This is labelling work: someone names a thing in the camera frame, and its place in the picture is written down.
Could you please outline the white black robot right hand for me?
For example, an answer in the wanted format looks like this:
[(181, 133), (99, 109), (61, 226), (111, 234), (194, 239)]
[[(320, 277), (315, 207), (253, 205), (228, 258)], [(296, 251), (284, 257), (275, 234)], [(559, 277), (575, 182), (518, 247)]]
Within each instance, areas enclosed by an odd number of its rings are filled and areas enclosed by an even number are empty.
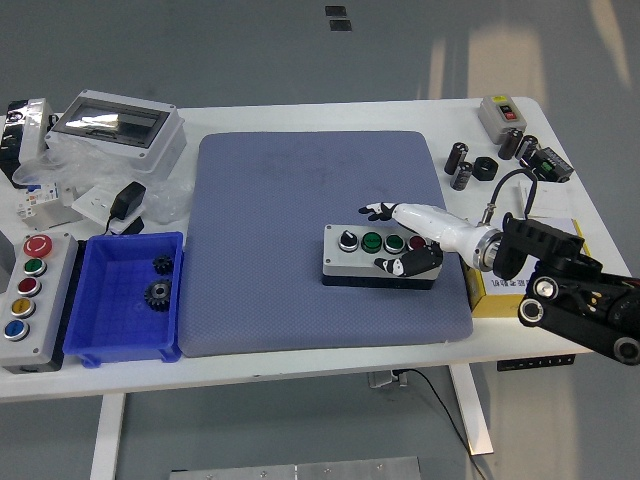
[[(421, 204), (373, 203), (361, 207), (370, 221), (394, 219), (399, 225), (439, 244), (445, 252), (456, 252), (471, 267), (489, 271), (493, 259), (488, 256), (496, 230), (489, 226), (473, 226), (438, 207)], [(435, 266), (431, 253), (420, 249), (396, 259), (376, 258), (374, 264), (397, 277), (411, 277)]]

